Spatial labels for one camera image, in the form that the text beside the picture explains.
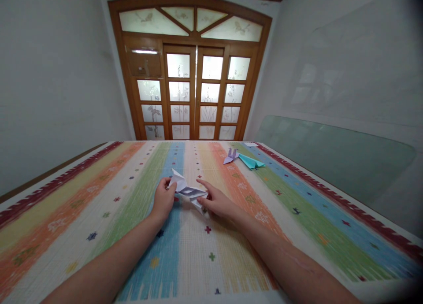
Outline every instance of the wall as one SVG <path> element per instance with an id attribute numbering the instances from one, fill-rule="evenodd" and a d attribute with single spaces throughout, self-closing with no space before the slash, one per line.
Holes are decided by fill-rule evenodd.
<path id="1" fill-rule="evenodd" d="M 0 194 L 130 139 L 100 0 L 0 0 Z"/>
<path id="2" fill-rule="evenodd" d="M 107 1 L 109 1 L 109 0 L 101 0 L 101 1 L 102 1 L 102 5 L 103 5 L 104 18 L 106 19 L 106 26 L 107 26 L 107 30 L 108 30 L 110 45 L 112 47 L 113 58 L 115 60 L 115 67 L 116 67 L 116 73 L 117 73 L 118 79 L 119 79 L 120 91 L 121 91 L 121 94 L 122 94 L 122 98 L 124 100 L 125 111 L 126 111 L 126 119 L 128 121 L 128 125 L 131 127 L 131 136 L 132 136 L 133 139 L 135 139 L 134 126 L 132 124 L 131 112 L 130 112 L 130 109 L 129 109 L 128 99 L 126 97 L 126 90 L 125 90 L 125 84 L 123 82 L 122 69 L 121 69 L 120 62 L 119 62 L 118 50 L 117 50 L 117 47 L 116 47 L 115 36 L 113 34 L 113 27 L 112 27 L 112 24 L 111 24 L 110 13 L 109 13 L 109 8 L 108 8 L 108 4 L 107 4 Z M 270 29 L 270 32 L 269 32 L 269 38 L 268 38 L 268 41 L 267 41 L 267 47 L 266 47 L 266 50 L 264 52 L 263 61 L 262 61 L 262 64 L 261 64 L 260 75 L 257 79 L 256 92 L 255 92 L 255 93 L 257 93 L 257 91 L 259 90 L 259 87 L 261 85 L 261 81 L 262 81 L 262 77 L 263 77 L 263 67 L 266 64 L 266 61 L 267 61 L 268 56 L 269 56 L 269 51 L 270 51 L 269 46 L 270 46 L 270 42 L 273 38 L 273 33 L 275 31 L 275 20 L 278 17 L 280 2 L 270 2 L 270 1 L 262 1 L 262 0 L 226 0 L 226 1 L 234 2 L 234 3 L 242 5 L 244 7 L 248 7 L 252 10 L 266 14 L 266 15 L 270 16 L 271 18 L 273 18 L 272 26 L 271 26 L 271 29 Z"/>
<path id="3" fill-rule="evenodd" d="M 412 5 L 284 0 L 245 138 L 279 115 L 413 146 L 414 162 L 369 207 L 423 237 L 423 41 Z"/>

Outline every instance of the paper crane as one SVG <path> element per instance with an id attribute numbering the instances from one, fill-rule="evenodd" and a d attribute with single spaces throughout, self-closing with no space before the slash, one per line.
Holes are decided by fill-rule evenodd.
<path id="1" fill-rule="evenodd" d="M 257 161 L 242 154 L 239 155 L 239 158 L 246 164 L 246 166 L 249 167 L 250 170 L 266 166 L 266 164 L 264 164 L 263 162 Z"/>
<path id="2" fill-rule="evenodd" d="M 195 187 L 189 187 L 186 183 L 185 177 L 180 175 L 177 171 L 172 169 L 173 176 L 169 183 L 169 186 L 171 186 L 173 183 L 176 183 L 176 192 L 179 194 L 182 194 L 184 196 L 187 196 L 189 198 L 189 201 L 195 206 L 195 208 L 202 214 L 205 214 L 204 208 L 200 205 L 199 202 L 197 202 L 197 198 L 200 196 L 207 197 L 208 193 L 195 188 Z"/>
<path id="3" fill-rule="evenodd" d="M 223 164 L 231 163 L 233 160 L 235 160 L 237 157 L 239 157 L 239 153 L 237 153 L 237 150 L 234 149 L 234 152 L 232 153 L 232 148 L 229 148 L 228 156 L 223 161 Z"/>

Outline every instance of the striped tablecloth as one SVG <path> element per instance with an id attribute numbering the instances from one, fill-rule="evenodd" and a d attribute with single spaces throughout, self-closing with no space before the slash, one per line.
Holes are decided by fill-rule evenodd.
<path id="1" fill-rule="evenodd" d="M 229 147 L 266 166 L 223 165 Z M 109 142 L 0 205 L 0 300 L 41 301 L 149 214 L 172 168 L 219 187 L 365 302 L 394 299 L 422 274 L 419 239 L 265 145 Z M 287 301 L 248 241 L 184 197 L 116 300 Z"/>

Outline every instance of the red border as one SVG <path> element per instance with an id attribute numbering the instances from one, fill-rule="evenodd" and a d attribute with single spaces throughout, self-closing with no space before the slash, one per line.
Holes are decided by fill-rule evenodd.
<path id="1" fill-rule="evenodd" d="M 395 246 L 399 247 L 403 252 L 408 254 L 411 258 L 423 263 L 423 248 L 413 244 L 411 241 L 409 241 L 407 238 L 401 236 L 400 234 L 397 234 L 395 231 L 393 231 L 391 228 L 386 227 L 383 223 L 378 221 L 373 216 L 367 214 L 363 210 L 361 210 L 359 207 L 348 201 L 347 199 L 343 198 L 342 196 L 338 195 L 325 185 L 319 183 L 315 179 L 313 179 L 311 176 L 307 175 L 303 171 L 301 171 L 299 168 L 295 167 L 291 163 L 285 161 L 277 154 L 273 153 L 269 149 L 265 148 L 259 143 L 256 143 L 258 145 L 258 148 L 263 151 L 264 153 L 268 154 L 271 158 L 276 160 L 277 162 L 281 163 L 283 166 L 285 166 L 287 169 L 289 169 L 294 174 L 298 175 L 300 178 L 305 180 L 308 184 L 312 185 L 314 188 L 316 188 L 318 191 L 322 192 L 330 198 L 333 202 L 335 202 L 337 205 L 341 206 L 344 210 L 346 210 L 348 213 L 350 213 L 354 218 L 364 222 L 368 227 L 371 227 L 374 231 L 376 231 L 378 234 L 380 234 L 382 237 L 384 237 L 386 240 L 393 243 Z"/>
<path id="2" fill-rule="evenodd" d="M 31 193 L 24 199 L 10 206 L 8 209 L 0 211 L 0 229 L 17 219 L 24 212 L 41 202 L 60 186 L 66 184 L 71 179 L 75 178 L 79 173 L 93 165 L 97 160 L 101 159 L 103 156 L 108 154 L 111 150 L 115 149 L 122 143 L 122 141 L 113 142 L 111 145 L 90 156 L 84 162 L 79 163 L 77 166 L 66 171 L 65 173 L 55 178 L 51 182 L 47 183 L 46 185 L 42 186 L 41 188 L 37 189 L 35 192 Z"/>

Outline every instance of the purple paper crane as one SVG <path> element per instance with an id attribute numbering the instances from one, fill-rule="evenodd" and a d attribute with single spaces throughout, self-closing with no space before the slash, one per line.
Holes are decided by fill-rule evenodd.
<path id="1" fill-rule="evenodd" d="M 223 164 L 227 164 L 235 160 L 237 157 L 239 157 L 239 153 L 237 153 L 237 149 L 234 149 L 234 152 L 232 153 L 232 149 L 229 148 L 228 156 L 225 158 Z"/>

